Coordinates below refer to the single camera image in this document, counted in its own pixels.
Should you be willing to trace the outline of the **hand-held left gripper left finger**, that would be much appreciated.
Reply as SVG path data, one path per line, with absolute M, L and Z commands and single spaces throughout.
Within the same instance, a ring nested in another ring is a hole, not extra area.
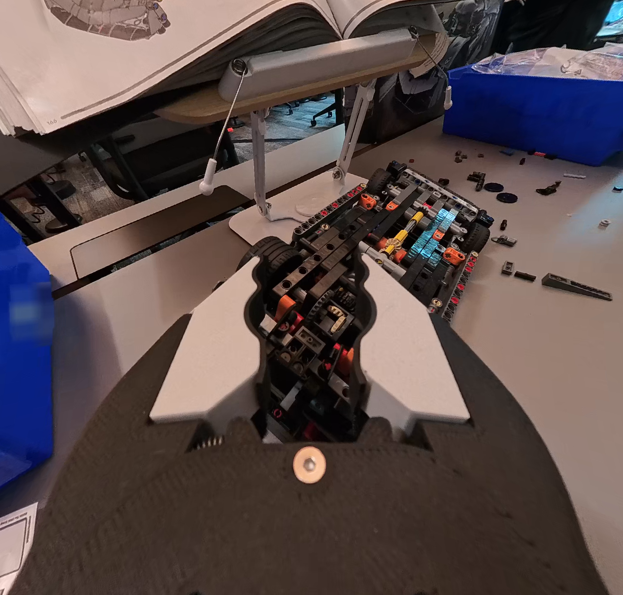
M 252 257 L 192 311 L 150 411 L 152 422 L 200 420 L 223 435 L 231 420 L 258 410 L 253 384 L 261 342 L 245 310 L 258 290 L 253 273 L 260 264 Z

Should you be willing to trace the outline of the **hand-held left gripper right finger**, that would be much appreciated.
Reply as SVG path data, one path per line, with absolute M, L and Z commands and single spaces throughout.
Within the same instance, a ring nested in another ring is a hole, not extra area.
M 373 318 L 362 336 L 360 365 L 368 392 L 363 410 L 408 437 L 420 421 L 463 424 L 470 418 L 426 307 L 363 255 L 362 288 Z

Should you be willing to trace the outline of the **lego car model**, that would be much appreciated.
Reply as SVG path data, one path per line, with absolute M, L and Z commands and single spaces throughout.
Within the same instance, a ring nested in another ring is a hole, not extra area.
M 405 164 L 377 169 L 300 223 L 241 258 L 266 260 L 263 290 L 271 377 L 267 428 L 277 440 L 353 441 L 369 417 L 349 414 L 357 255 L 368 256 L 432 315 L 451 322 L 494 218 Z

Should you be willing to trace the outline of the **dark grey lego wedge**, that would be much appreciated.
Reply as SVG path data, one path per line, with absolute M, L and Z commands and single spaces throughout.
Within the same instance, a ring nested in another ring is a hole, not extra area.
M 541 285 L 544 287 L 574 293 L 577 295 L 588 296 L 591 298 L 597 298 L 599 300 L 605 300 L 608 302 L 611 302 L 613 300 L 612 294 L 609 292 L 582 284 L 578 281 L 574 281 L 573 279 L 554 275 L 552 273 L 547 273 L 541 279 Z

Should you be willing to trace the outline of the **blue plastic storage bin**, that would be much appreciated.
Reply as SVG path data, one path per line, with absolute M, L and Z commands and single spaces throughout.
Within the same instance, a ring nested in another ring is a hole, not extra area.
M 53 452 L 48 270 L 1 218 L 1 486 Z
M 622 82 L 449 73 L 443 131 L 466 139 L 600 166 L 622 152 Z

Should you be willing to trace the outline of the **white printed paper sheet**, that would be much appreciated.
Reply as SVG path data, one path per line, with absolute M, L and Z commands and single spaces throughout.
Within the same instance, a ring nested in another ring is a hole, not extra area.
M 34 537 L 38 503 L 1 517 L 1 594 L 8 594 L 27 559 Z

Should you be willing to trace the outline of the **dark printed cardboard box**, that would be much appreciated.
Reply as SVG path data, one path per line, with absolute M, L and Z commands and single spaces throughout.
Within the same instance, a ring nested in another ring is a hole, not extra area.
M 448 34 L 448 47 L 438 67 L 421 75 L 401 71 L 378 78 L 362 124 L 359 143 L 383 143 L 444 114 L 446 76 L 486 56 L 491 48 L 503 0 L 461 0 L 436 6 Z

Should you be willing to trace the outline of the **open instruction book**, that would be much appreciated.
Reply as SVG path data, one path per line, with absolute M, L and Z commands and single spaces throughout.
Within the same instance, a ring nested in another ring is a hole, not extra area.
M 415 25 L 453 0 L 1 0 L 1 133 L 48 134 L 240 56 Z

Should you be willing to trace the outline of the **white paper tag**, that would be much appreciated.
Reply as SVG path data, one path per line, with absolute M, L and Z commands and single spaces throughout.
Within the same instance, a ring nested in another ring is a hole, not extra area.
M 419 34 L 419 44 L 417 48 L 424 46 L 424 60 L 416 67 L 409 69 L 409 73 L 414 77 L 420 77 L 435 67 L 436 63 L 441 63 L 446 55 L 451 41 L 446 32 Z

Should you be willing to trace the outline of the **white book stand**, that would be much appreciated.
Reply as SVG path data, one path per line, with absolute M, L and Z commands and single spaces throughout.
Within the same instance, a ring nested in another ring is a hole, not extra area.
M 424 60 L 417 48 L 420 33 L 414 27 L 237 59 L 219 83 L 158 111 L 181 123 L 209 123 L 229 119 L 234 110 L 251 114 L 253 189 L 255 205 L 234 215 L 229 226 L 249 244 L 268 235 L 288 241 L 297 225 L 307 222 L 324 206 L 344 197 L 363 178 L 348 172 L 357 140 L 380 77 L 416 67 Z M 353 111 L 339 156 L 327 171 L 268 198 L 269 171 L 265 161 L 266 116 L 269 108 L 307 94 L 358 85 Z

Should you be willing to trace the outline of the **clear plastic bags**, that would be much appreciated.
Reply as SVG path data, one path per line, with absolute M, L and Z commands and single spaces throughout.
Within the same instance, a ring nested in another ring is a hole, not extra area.
M 493 54 L 471 69 L 487 75 L 622 81 L 622 44 L 588 51 L 550 47 Z

